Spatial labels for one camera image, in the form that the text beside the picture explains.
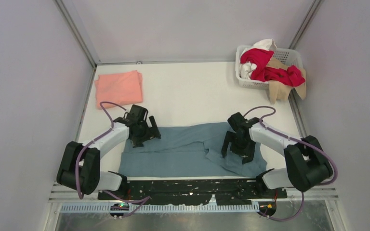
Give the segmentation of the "blue-grey t-shirt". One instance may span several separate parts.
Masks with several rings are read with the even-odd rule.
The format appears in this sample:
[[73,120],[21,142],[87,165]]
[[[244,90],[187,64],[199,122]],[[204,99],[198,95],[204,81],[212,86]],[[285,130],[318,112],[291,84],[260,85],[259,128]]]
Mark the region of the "blue-grey t-shirt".
[[142,147],[125,145],[118,172],[127,177],[248,177],[264,172],[267,162],[256,146],[254,159],[243,163],[242,157],[221,148],[231,127],[226,122],[188,127],[161,127],[160,139],[146,141]]

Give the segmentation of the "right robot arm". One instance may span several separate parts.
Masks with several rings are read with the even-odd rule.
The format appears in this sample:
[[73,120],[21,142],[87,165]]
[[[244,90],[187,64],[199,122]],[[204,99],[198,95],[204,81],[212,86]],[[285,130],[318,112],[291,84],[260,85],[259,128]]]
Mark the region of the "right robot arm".
[[269,197],[276,188],[293,187],[306,192],[316,185],[335,180],[335,166],[323,153],[314,136],[295,138],[266,124],[261,118],[246,119],[241,113],[228,118],[231,130],[225,135],[222,156],[232,152],[242,164],[258,157],[258,145],[264,145],[284,157],[285,168],[271,169],[258,175],[256,192]]

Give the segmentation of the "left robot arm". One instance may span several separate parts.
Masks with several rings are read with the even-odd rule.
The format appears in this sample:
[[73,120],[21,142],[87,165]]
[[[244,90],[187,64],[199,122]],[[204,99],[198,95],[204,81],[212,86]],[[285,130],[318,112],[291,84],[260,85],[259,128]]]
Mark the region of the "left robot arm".
[[79,199],[94,191],[110,191],[117,199],[125,198],[129,191],[126,176],[102,171],[101,159],[121,143],[139,148],[146,141],[161,138],[156,120],[146,108],[134,104],[123,116],[112,118],[105,104],[101,102],[100,107],[110,121],[109,128],[85,142],[69,142],[57,172],[57,183],[75,190]]

